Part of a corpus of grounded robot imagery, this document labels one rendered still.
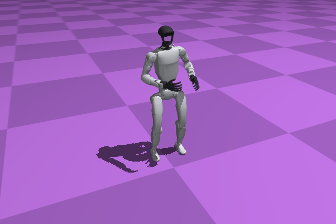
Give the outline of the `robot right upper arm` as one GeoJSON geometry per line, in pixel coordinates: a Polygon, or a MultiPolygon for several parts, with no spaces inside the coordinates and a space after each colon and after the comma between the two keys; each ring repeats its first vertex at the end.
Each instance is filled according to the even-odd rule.
{"type": "MultiPolygon", "coordinates": [[[[149,74],[149,71],[152,68],[153,62],[156,61],[158,56],[158,53],[156,51],[152,51],[152,52],[148,52],[145,56],[145,63],[143,66],[143,71],[142,71],[142,75],[146,75],[147,77],[151,77],[149,74]]],[[[142,76],[141,75],[141,76],[142,76]]]]}

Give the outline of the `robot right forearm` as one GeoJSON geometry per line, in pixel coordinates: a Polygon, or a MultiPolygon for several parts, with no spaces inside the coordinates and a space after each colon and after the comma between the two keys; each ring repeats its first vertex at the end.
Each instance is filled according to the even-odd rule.
{"type": "Polygon", "coordinates": [[[163,84],[160,83],[161,80],[154,79],[153,77],[147,77],[146,75],[143,74],[141,76],[141,80],[148,85],[153,85],[157,88],[163,88],[163,84]]]}

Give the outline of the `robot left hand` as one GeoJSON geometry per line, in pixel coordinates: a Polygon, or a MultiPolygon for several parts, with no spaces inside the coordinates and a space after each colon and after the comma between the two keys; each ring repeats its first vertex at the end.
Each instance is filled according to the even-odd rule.
{"type": "MultiPolygon", "coordinates": [[[[192,81],[192,84],[195,84],[193,87],[196,86],[194,89],[198,90],[200,87],[199,87],[199,85],[198,85],[197,77],[194,76],[194,75],[192,74],[192,75],[190,75],[190,79],[191,79],[191,81],[192,81]]],[[[195,91],[196,91],[196,90],[195,90],[195,91]]]]}

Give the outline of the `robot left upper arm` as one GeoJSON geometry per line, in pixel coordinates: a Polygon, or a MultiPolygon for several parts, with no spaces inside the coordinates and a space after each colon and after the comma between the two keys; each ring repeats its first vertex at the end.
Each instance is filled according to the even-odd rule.
{"type": "Polygon", "coordinates": [[[183,47],[181,47],[181,46],[176,46],[176,47],[178,48],[178,50],[180,52],[180,54],[179,54],[180,58],[185,63],[183,66],[187,70],[187,68],[190,67],[191,64],[190,64],[190,61],[189,61],[189,57],[188,57],[188,55],[186,53],[186,50],[183,47]]]}

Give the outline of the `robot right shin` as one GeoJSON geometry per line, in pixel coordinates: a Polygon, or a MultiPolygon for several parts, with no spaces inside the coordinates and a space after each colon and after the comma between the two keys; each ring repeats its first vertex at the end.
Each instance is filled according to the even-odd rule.
{"type": "Polygon", "coordinates": [[[153,127],[152,127],[152,132],[151,132],[152,151],[153,150],[156,151],[159,141],[160,141],[160,134],[155,134],[153,127]]]}

